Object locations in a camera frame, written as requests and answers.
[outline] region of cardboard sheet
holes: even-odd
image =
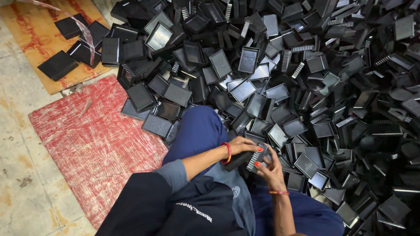
[[[43,2],[71,15],[80,13],[87,23],[98,21],[110,29],[91,0],[45,0]],[[55,21],[66,18],[63,12],[30,3],[12,3],[0,8],[0,16],[49,94],[55,94],[75,84],[93,79],[111,69],[103,67],[101,63],[95,69],[79,63],[76,69],[61,80],[54,82],[37,66],[60,50],[67,52],[78,40],[78,37],[66,40],[55,26]]]

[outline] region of logo print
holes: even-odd
[[[241,188],[239,188],[239,186],[235,186],[235,187],[232,188],[232,192],[234,193],[234,199],[235,199],[241,193]]]
[[[312,166],[312,163],[305,163],[305,171],[308,171]]]

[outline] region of blue pants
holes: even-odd
[[[216,112],[207,106],[196,106],[184,114],[176,140],[162,165],[208,151],[228,141]],[[267,191],[267,186],[257,186],[251,191],[257,236],[273,235],[273,202]],[[291,192],[289,197],[297,233],[308,236],[343,235],[343,220],[327,205],[297,192]]]

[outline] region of concrete floor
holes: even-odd
[[[0,0],[0,6],[12,0]],[[94,0],[110,25],[116,0]],[[92,83],[117,69],[85,82]],[[0,19],[0,235],[93,236],[86,219],[28,119],[66,94],[49,95]]]

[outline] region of gray sleeve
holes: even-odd
[[[160,174],[172,187],[172,193],[179,191],[187,183],[185,166],[180,159],[166,163],[153,172]]]

